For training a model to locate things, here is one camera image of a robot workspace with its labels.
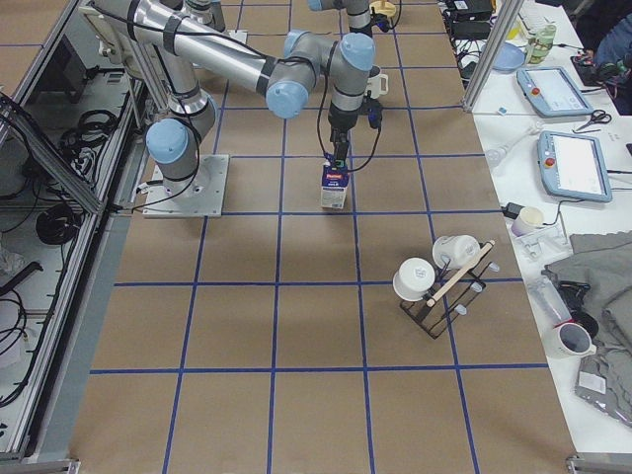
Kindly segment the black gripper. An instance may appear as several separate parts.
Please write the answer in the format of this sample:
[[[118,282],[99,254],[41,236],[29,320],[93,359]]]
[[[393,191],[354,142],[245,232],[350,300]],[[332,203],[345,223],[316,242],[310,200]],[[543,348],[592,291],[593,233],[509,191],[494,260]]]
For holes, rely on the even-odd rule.
[[[349,131],[354,127],[354,115],[340,109],[328,111],[330,142],[334,145],[334,166],[346,167],[349,152]]]

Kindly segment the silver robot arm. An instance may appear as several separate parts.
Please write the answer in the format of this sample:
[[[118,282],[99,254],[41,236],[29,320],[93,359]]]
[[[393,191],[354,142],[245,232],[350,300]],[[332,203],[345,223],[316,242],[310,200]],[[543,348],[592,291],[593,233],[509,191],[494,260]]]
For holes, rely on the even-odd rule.
[[[368,0],[308,0],[311,11],[344,10],[351,33],[372,37],[372,19]]]
[[[292,30],[277,58],[250,48],[199,20],[201,10],[187,2],[174,10],[160,1],[96,1],[94,9],[132,43],[155,47],[163,59],[173,100],[198,97],[193,67],[198,65],[251,90],[281,119],[294,119],[307,105],[320,78],[332,88],[328,122],[331,170],[347,177],[350,132],[356,126],[370,71],[372,37],[351,31],[339,40]]]

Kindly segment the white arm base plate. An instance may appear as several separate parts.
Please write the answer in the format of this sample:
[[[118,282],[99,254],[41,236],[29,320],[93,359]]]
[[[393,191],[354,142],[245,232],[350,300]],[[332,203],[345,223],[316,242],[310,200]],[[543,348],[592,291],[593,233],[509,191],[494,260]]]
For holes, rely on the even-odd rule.
[[[152,179],[161,184],[148,190],[142,213],[148,218],[220,217],[230,156],[202,154],[197,175],[181,182],[165,180],[157,165]]]

